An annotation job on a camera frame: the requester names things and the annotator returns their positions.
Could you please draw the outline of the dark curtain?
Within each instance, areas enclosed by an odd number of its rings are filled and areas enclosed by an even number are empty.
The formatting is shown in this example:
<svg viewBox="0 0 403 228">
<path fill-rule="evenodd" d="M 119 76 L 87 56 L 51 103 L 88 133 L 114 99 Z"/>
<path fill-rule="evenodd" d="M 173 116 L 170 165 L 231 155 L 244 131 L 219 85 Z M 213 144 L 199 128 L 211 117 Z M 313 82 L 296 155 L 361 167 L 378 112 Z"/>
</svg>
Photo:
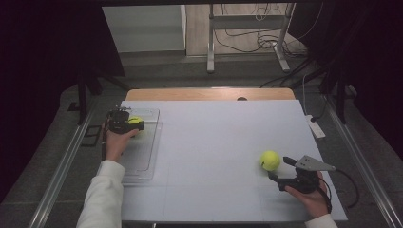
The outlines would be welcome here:
<svg viewBox="0 0 403 228">
<path fill-rule="evenodd" d="M 103 7 L 85 0 L 0 0 L 0 203 L 81 77 L 123 67 Z"/>
<path fill-rule="evenodd" d="M 337 82 L 352 86 L 355 106 L 403 159 L 403 0 L 297 3 L 289 33 Z"/>
</svg>

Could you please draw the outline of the white power strip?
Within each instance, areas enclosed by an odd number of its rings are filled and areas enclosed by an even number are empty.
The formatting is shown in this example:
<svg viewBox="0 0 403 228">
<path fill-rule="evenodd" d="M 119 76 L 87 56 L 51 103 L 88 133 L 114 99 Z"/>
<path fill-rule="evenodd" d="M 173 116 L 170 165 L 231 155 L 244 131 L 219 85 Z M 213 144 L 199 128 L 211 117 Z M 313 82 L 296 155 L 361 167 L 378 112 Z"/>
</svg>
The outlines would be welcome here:
<svg viewBox="0 0 403 228">
<path fill-rule="evenodd" d="M 324 131 L 322 130 L 322 128 L 319 126 L 316 119 L 312 115 L 306 115 L 305 118 L 306 118 L 307 124 L 309 125 L 309 127 L 316 139 L 323 139 L 326 137 Z"/>
</svg>

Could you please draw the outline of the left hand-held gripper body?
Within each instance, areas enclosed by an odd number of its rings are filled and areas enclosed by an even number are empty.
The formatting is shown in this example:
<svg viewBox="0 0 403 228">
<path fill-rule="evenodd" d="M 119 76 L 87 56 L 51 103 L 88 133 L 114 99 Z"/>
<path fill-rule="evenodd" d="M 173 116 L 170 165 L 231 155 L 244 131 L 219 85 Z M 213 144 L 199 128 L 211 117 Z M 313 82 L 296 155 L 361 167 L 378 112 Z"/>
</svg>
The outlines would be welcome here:
<svg viewBox="0 0 403 228">
<path fill-rule="evenodd" d="M 129 113 L 125 108 L 117 107 L 110 110 L 106 115 L 107 129 L 117 134 L 127 133 L 129 131 L 128 117 Z"/>
</svg>

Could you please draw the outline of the white metal desk frame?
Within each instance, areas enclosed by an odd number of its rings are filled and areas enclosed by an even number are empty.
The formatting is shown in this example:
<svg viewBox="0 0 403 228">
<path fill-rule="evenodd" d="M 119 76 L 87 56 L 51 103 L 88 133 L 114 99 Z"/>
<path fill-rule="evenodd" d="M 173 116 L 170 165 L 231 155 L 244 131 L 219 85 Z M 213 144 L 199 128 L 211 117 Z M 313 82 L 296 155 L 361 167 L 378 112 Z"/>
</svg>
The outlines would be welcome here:
<svg viewBox="0 0 403 228">
<path fill-rule="evenodd" d="M 209 5 L 209 26 L 208 26 L 208 50 L 207 50 L 207 72 L 214 72 L 214 31 L 224 29 L 274 29 L 280 30 L 278 39 L 274 43 L 273 50 L 278 58 L 279 65 L 283 72 L 289 72 L 290 67 L 285 59 L 283 43 L 289 27 L 292 12 L 295 4 L 289 3 L 283 15 L 266 15 L 259 19 L 256 15 L 216 15 L 213 5 Z"/>
</svg>

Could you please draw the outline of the clear plastic tray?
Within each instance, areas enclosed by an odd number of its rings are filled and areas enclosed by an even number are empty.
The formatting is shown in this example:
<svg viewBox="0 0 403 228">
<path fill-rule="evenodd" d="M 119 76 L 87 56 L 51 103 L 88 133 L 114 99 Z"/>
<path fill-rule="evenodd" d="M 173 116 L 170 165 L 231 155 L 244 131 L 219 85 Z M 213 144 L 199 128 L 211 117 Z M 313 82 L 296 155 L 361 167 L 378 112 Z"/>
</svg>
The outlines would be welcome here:
<svg viewBox="0 0 403 228">
<path fill-rule="evenodd" d="M 156 108 L 125 108 L 129 117 L 139 116 L 144 120 L 144 130 L 131 138 L 120 159 L 125 168 L 124 185 L 134 185 L 153 178 L 158 143 L 162 130 L 160 110 Z"/>
</svg>

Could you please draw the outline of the yellow tennis ball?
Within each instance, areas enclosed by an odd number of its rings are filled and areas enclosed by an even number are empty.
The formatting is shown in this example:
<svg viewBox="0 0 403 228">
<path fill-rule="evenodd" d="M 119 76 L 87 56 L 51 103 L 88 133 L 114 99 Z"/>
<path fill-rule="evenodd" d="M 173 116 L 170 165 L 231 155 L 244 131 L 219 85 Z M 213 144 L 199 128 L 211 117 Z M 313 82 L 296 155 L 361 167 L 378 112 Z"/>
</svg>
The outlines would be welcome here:
<svg viewBox="0 0 403 228">
<path fill-rule="evenodd" d="M 259 164 L 266 171 L 275 171 L 279 168 L 280 157 L 275 151 L 265 151 L 260 155 Z"/>
<path fill-rule="evenodd" d="M 127 122 L 128 122 L 128 124 L 137 124 L 139 122 L 144 122 L 144 120 L 139 116 L 132 116 L 132 117 L 130 117 L 128 119 Z M 134 129 L 134 130 L 131 130 L 131 131 L 128 131 L 128 132 L 130 132 L 130 133 L 133 133 L 133 132 L 139 133 L 140 131 L 143 131 L 143 130 Z"/>
</svg>

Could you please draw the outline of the aluminium floor rail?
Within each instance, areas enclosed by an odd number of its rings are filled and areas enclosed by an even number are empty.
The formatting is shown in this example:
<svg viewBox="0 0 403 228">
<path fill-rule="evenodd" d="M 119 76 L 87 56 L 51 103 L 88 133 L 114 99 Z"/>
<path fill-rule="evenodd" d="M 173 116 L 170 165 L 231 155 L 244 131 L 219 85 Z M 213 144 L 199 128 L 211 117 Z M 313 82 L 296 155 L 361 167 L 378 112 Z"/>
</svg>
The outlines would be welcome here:
<svg viewBox="0 0 403 228">
<path fill-rule="evenodd" d="M 80 147 L 80 143 L 85 136 L 86 130 L 93 118 L 94 110 L 97 106 L 97 101 L 92 101 L 89 105 L 89 111 L 84 117 L 83 122 L 76 127 L 76 130 L 69 141 L 67 149 L 60 159 L 60 162 L 53 173 L 53 176 L 48 184 L 48 187 L 41 198 L 30 222 L 28 228 L 45 228 L 51 210 L 58 198 L 62 186 L 67 177 L 67 173 L 74 161 L 76 153 Z"/>
<path fill-rule="evenodd" d="M 334 102 L 323 96 L 323 100 L 327 105 L 327 110 L 332 117 L 333 122 L 336 125 L 336 128 L 347 145 L 348 151 L 351 154 L 353 161 L 357 169 L 359 170 L 361 177 L 365 181 L 367 187 L 369 188 L 374 201 L 380 210 L 383 218 L 385 219 L 386 223 L 388 224 L 389 228 L 403 228 L 403 218 L 398 214 L 396 211 L 393 202 L 387 195 L 385 189 L 379 182 L 378 178 L 374 175 L 374 171 L 365 160 L 364 155 L 360 147 L 358 146 L 356 140 L 350 128 L 347 124 L 343 123 L 336 114 L 336 105 Z"/>
</svg>

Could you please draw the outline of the white table mat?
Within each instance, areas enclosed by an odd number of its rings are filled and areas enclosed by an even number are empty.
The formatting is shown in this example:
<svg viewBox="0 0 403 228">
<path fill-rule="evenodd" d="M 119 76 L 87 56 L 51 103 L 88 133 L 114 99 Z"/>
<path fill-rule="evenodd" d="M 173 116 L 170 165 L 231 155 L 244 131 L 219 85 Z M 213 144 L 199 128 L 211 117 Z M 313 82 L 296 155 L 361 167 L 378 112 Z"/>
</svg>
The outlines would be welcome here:
<svg viewBox="0 0 403 228">
<path fill-rule="evenodd" d="M 122 219 L 158 223 L 304 221 L 304 206 L 259 165 L 274 150 L 321 156 L 297 100 L 134 102 L 162 126 L 151 180 L 124 190 Z"/>
</svg>

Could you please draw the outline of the wooden table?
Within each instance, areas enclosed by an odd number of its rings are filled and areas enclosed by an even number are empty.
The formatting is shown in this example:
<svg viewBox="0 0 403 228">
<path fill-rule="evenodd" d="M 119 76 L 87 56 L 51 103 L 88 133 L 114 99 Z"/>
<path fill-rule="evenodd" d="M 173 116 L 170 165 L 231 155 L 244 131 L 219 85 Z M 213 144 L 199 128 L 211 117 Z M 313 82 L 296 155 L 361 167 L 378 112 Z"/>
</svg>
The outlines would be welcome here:
<svg viewBox="0 0 403 228">
<path fill-rule="evenodd" d="M 266 101 L 294 100 L 289 88 L 148 88 L 131 89 L 126 101 Z"/>
</svg>

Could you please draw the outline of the person's left hand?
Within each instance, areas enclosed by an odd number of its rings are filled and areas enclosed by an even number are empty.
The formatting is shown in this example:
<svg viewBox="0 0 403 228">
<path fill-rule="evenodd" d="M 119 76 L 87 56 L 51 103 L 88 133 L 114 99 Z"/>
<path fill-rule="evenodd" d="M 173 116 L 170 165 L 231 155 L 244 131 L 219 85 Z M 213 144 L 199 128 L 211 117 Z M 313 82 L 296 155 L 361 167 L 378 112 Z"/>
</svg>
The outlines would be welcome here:
<svg viewBox="0 0 403 228">
<path fill-rule="evenodd" d="M 110 130 L 106 132 L 106 159 L 118 162 L 125 151 L 131 138 L 139 133 L 138 129 L 133 129 L 124 134 L 117 134 Z"/>
</svg>

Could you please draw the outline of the white cabinet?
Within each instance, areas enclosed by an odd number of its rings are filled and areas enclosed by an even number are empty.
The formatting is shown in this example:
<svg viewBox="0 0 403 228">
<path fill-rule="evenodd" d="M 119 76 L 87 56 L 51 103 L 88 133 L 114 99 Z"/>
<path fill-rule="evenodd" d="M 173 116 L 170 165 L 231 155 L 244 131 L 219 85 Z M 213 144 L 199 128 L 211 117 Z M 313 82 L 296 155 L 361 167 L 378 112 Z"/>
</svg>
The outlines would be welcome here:
<svg viewBox="0 0 403 228">
<path fill-rule="evenodd" d="M 103 7 L 119 52 L 185 50 L 184 5 Z"/>
</svg>

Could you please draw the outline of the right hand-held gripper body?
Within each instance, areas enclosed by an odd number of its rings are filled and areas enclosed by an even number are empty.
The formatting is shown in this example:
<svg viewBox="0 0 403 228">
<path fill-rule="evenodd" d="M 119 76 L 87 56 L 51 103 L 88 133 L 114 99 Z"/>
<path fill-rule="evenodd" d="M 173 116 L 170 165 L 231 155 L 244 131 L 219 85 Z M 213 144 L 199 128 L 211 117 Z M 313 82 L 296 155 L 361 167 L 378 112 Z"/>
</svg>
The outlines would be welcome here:
<svg viewBox="0 0 403 228">
<path fill-rule="evenodd" d="M 297 173 L 293 179 L 278 179 L 278 188 L 280 191 L 284 191 L 286 186 L 290 186 L 303 194 L 313 193 L 319 187 L 317 172 L 336 170 L 333 165 L 307 155 L 297 160 L 296 165 L 293 167 Z"/>
</svg>

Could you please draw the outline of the person's right hand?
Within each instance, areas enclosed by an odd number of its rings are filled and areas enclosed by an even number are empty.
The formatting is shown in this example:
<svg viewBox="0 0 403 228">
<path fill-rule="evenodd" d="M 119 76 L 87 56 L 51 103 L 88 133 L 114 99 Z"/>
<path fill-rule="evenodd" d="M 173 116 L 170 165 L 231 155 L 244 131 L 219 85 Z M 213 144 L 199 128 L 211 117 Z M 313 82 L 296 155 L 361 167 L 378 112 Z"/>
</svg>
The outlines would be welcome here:
<svg viewBox="0 0 403 228">
<path fill-rule="evenodd" d="M 329 213 L 327 202 L 327 187 L 322 180 L 322 174 L 320 172 L 317 172 L 317 175 L 319 177 L 319 189 L 313 193 L 303 194 L 293 187 L 285 187 L 286 192 L 298 199 L 305 206 L 308 214 L 312 219 L 317 219 Z"/>
</svg>

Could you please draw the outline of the black metal stand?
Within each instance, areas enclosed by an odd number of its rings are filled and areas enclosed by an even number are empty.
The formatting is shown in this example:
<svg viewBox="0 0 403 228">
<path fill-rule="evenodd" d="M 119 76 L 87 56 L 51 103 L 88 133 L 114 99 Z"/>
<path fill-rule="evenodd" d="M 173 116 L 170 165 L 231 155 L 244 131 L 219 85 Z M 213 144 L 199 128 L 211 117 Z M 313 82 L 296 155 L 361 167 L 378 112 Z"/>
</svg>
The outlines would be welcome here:
<svg viewBox="0 0 403 228">
<path fill-rule="evenodd" d="M 346 124 L 345 118 L 345 100 L 346 95 L 346 74 L 342 64 L 336 62 L 329 63 L 325 67 L 325 78 L 322 80 L 319 91 L 322 94 L 330 94 L 333 89 L 336 90 L 336 115 L 343 124 Z"/>
<path fill-rule="evenodd" d="M 115 76 L 107 74 L 98 68 L 92 68 L 90 71 L 79 72 L 77 74 L 78 102 L 71 103 L 68 108 L 68 111 L 79 112 L 78 125 L 82 125 L 88 116 L 86 91 L 89 90 L 90 94 L 95 96 L 99 96 L 103 92 L 103 88 L 99 81 L 100 78 L 109 81 L 124 91 L 132 89 L 131 86 L 118 80 Z"/>
</svg>

